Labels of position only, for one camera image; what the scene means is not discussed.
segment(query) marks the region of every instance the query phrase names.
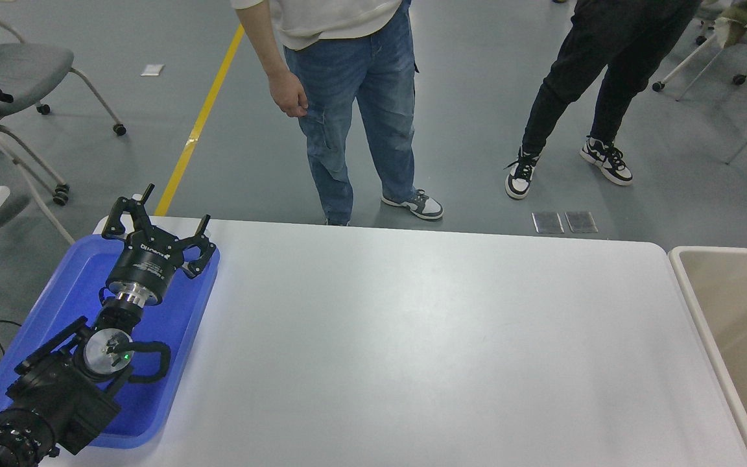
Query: hand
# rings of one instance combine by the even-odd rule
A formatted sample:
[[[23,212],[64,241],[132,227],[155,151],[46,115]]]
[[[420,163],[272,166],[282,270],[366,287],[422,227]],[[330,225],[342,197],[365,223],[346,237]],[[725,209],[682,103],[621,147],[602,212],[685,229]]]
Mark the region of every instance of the hand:
[[[270,95],[288,117],[307,115],[307,95],[299,78],[288,70],[268,76]]]

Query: black pants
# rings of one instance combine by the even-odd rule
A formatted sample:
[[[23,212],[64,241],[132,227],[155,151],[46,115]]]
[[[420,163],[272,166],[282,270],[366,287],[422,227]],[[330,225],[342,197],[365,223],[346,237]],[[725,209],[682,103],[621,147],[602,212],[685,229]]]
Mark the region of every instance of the black pants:
[[[590,136],[613,141],[630,101],[647,88],[700,0],[578,0],[573,28],[534,100],[523,151],[540,153],[567,106],[599,77]]]

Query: grey floor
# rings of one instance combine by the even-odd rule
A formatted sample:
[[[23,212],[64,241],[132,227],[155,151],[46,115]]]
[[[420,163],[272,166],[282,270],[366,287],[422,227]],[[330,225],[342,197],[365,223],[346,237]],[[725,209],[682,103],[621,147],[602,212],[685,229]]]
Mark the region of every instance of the grey floor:
[[[533,212],[589,211],[599,233],[563,236],[653,242],[666,250],[747,247],[747,149],[732,165],[723,163],[747,136],[747,83],[730,84],[745,68],[747,45],[726,51],[681,102],[674,95],[709,54],[663,93],[648,90],[635,98],[617,139],[634,172],[633,186],[605,181],[578,157],[591,124],[594,85],[558,123],[528,198],[506,196],[504,167],[569,30],[574,5],[573,0],[415,0],[420,69],[415,184],[445,205],[445,218],[425,222],[380,203],[379,181],[356,118],[348,143],[356,194],[352,225],[536,235]],[[3,121],[71,184],[71,201],[65,207],[49,202],[53,212],[74,237],[82,237],[118,196],[154,183],[153,212],[237,28],[229,2],[20,0],[0,3],[0,18],[34,42],[74,50],[75,66],[91,77],[128,128],[127,136],[116,137],[109,116],[74,76],[45,100],[53,114],[26,110]],[[685,33],[658,78],[694,49],[698,30],[694,23]],[[6,40],[0,32],[0,42]],[[140,77],[149,63],[164,64],[162,76]],[[0,163],[0,177],[15,193],[24,193],[7,163]],[[296,121],[270,100],[246,39],[168,210],[193,218],[205,213],[244,221],[323,221],[303,136]],[[0,317],[24,319],[67,248],[35,205],[0,228]],[[417,254],[445,252],[418,245]],[[509,267],[525,273],[525,264]],[[14,332],[0,326],[5,342]]]

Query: blue jeans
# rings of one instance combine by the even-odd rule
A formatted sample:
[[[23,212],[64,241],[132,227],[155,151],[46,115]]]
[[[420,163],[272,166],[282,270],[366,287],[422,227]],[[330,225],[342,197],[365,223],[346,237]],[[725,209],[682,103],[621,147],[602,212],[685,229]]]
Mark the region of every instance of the blue jeans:
[[[287,65],[302,82],[309,107],[299,118],[307,157],[324,215],[350,221],[353,188],[344,159],[353,100],[359,105],[382,193],[403,202],[415,192],[414,50],[410,0],[382,29],[357,39],[315,42],[300,51],[285,48]]]

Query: chair wheel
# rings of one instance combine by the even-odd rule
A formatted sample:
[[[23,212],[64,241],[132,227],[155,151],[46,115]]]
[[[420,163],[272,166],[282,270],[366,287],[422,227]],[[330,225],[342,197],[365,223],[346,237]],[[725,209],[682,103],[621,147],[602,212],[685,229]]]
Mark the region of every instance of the chair wheel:
[[[65,193],[56,193],[54,195],[54,203],[59,204],[60,206],[65,206],[65,203],[68,202],[68,195]]]

